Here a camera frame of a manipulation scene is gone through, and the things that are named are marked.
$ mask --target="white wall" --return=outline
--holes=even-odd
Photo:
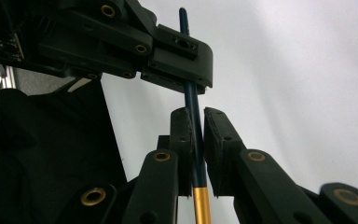
[[[158,23],[190,33],[213,49],[213,88],[201,109],[226,112],[248,148],[267,151],[298,185],[358,188],[358,1],[141,1]],[[128,179],[139,174],[170,113],[184,96],[105,75],[103,89]],[[238,223],[232,199],[214,199],[213,223]],[[179,221],[194,221],[181,199]]]

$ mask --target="dark blue pencil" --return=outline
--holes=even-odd
[[[179,9],[180,32],[190,35],[187,12]],[[193,169],[193,197],[197,224],[210,224],[211,214],[209,208],[207,178],[205,161],[203,159],[203,140],[200,123],[200,107],[197,94],[197,84],[193,81],[185,82],[186,107],[190,111],[191,125],[195,133],[194,169]]]

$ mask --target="black plastic bracket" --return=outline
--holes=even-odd
[[[177,169],[173,151],[159,149],[147,154],[122,223],[176,223]]]
[[[246,147],[224,112],[206,107],[204,114],[205,160],[213,194],[234,196],[235,161]]]
[[[243,150],[237,169],[242,190],[247,191],[253,202],[249,206],[255,206],[264,223],[331,223],[268,153]],[[241,201],[236,202],[236,212],[243,217],[255,215],[241,206],[248,200],[240,194],[235,197],[235,201]]]
[[[0,64],[56,77],[140,72],[142,80],[173,91],[184,92],[184,83],[193,81],[198,94],[213,86],[211,48],[157,26],[154,13],[136,0],[30,0],[5,12],[22,16],[0,18],[10,24],[0,29]]]
[[[179,195],[191,196],[193,172],[194,133],[187,108],[182,107],[171,113],[170,147],[179,160]]]

